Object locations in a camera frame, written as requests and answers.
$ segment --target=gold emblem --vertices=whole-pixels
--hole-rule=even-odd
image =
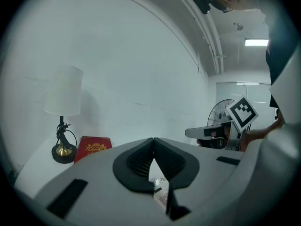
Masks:
[[[99,143],[93,143],[92,145],[88,144],[88,146],[85,148],[85,151],[87,152],[99,152],[102,150],[107,149],[104,144],[100,145]]]

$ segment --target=black lamp stand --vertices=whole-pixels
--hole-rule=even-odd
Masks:
[[[57,144],[51,150],[53,159],[62,164],[73,162],[77,151],[76,147],[71,145],[64,135],[68,126],[70,124],[64,125],[63,116],[60,116],[60,124],[56,130]]]

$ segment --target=person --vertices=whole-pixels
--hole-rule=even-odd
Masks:
[[[281,0],[208,0],[211,5],[224,13],[231,10],[260,10],[265,14],[265,23],[269,27],[269,42],[266,62],[269,66],[271,85],[281,74],[289,58],[297,47],[300,37]],[[271,96],[270,107],[278,108]],[[263,139],[272,130],[281,127],[284,119],[281,112],[278,120],[265,129],[245,130],[239,142],[240,150],[245,151],[248,144],[256,139]]]

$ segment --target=fan grille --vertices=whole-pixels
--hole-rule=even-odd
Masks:
[[[219,103],[217,103],[215,105],[215,107],[213,107],[212,111],[209,114],[207,125],[208,126],[217,125],[220,122],[221,114],[226,113],[227,106],[229,106],[233,102],[234,102],[234,100],[227,99],[227,100],[222,100]]]

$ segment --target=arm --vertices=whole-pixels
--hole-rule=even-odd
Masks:
[[[271,124],[269,127],[258,130],[245,130],[239,142],[240,151],[244,152],[251,141],[264,139],[267,134],[269,134],[272,130],[281,127],[282,124],[282,114],[281,112],[279,112],[278,120]]]

